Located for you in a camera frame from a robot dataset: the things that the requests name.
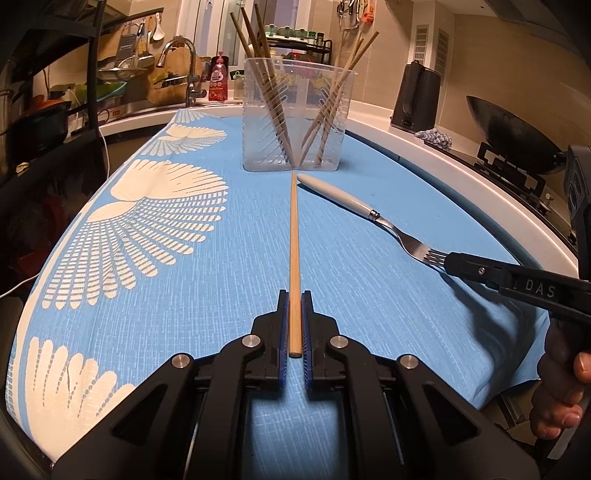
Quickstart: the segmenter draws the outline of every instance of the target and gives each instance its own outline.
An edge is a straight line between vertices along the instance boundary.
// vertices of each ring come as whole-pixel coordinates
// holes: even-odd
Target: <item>dish towel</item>
[[[425,142],[443,148],[444,150],[449,150],[452,147],[452,138],[449,135],[442,134],[437,128],[422,130],[415,133],[414,136]]]

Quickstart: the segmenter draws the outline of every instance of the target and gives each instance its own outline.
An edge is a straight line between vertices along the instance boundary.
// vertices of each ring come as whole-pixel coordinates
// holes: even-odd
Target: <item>electric kettle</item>
[[[390,125],[416,133],[435,126],[441,76],[414,60],[404,67]]]

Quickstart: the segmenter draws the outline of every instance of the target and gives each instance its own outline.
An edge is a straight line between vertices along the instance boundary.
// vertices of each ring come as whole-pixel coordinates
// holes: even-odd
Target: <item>fork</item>
[[[343,190],[340,190],[323,180],[306,175],[305,173],[298,174],[297,179],[300,183],[307,186],[309,189],[314,190],[316,193],[319,193],[323,197],[328,198],[329,200],[332,200],[347,210],[357,213],[363,218],[371,220],[373,223],[377,223],[392,231],[398,238],[398,242],[404,251],[414,259],[419,260],[419,262],[422,262],[426,265],[432,265],[434,267],[444,267],[447,254],[440,252],[439,250],[432,249],[413,236],[404,233],[392,222],[382,217],[377,210],[371,208],[361,200],[353,197],[351,194],[344,192]]]

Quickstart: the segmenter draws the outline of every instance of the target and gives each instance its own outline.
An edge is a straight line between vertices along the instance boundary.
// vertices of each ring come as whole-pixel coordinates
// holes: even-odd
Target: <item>faucet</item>
[[[181,36],[172,38],[164,46],[162,53],[160,55],[160,59],[158,60],[158,63],[156,64],[156,66],[158,68],[163,68],[164,67],[164,60],[166,60],[166,54],[168,53],[170,48],[172,48],[173,45],[179,44],[179,43],[186,45],[187,48],[189,49],[189,53],[191,54],[191,60],[190,60],[191,63],[189,64],[189,75],[187,76],[186,106],[187,107],[195,106],[197,103],[196,100],[197,100],[197,98],[199,98],[197,95],[197,90],[195,88],[195,84],[198,83],[199,81],[201,81],[201,78],[195,76],[195,59],[197,57],[197,54],[195,52],[195,45],[193,44],[193,42],[190,41],[188,38],[181,37]]]

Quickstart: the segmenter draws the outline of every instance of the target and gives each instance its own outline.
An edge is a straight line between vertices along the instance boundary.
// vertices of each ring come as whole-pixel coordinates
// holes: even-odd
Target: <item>white countertop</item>
[[[204,106],[200,110],[222,117],[242,114],[239,105]],[[100,131],[107,137],[137,128],[167,124],[174,113],[174,110],[168,110],[133,116],[103,125]],[[412,134],[391,127],[391,115],[389,109],[353,101],[347,129],[406,159],[457,192],[511,235],[545,270],[578,278],[576,257],[526,207],[478,173],[427,147]],[[440,130],[450,134],[455,150],[469,155],[475,155],[478,151],[478,145],[470,139]]]

